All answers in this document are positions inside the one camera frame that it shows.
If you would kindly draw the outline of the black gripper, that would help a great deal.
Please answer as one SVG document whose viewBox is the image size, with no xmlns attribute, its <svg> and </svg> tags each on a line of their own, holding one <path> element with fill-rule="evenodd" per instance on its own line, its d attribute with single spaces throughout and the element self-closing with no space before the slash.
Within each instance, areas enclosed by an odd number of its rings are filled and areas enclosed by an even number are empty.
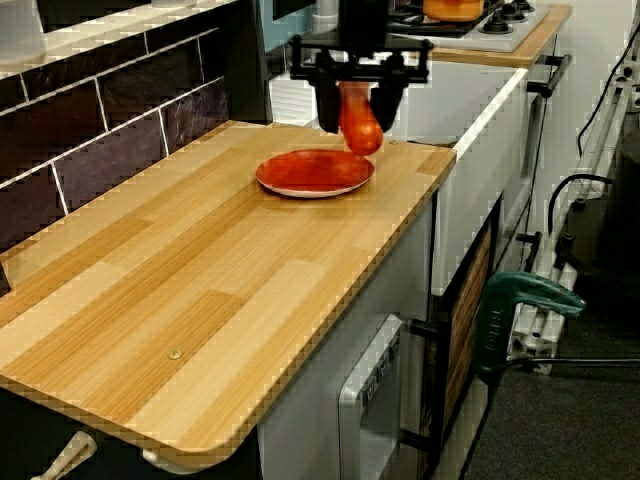
<svg viewBox="0 0 640 480">
<path fill-rule="evenodd" d="M 388 33 L 387 1 L 340 1 L 337 26 L 327 32 L 296 35 L 290 40 L 294 80 L 315 82 L 320 127 L 337 133 L 341 93 L 336 81 L 379 82 L 372 89 L 372 111 L 383 132 L 394 124 L 404 88 L 426 83 L 433 44 Z"/>
</svg>

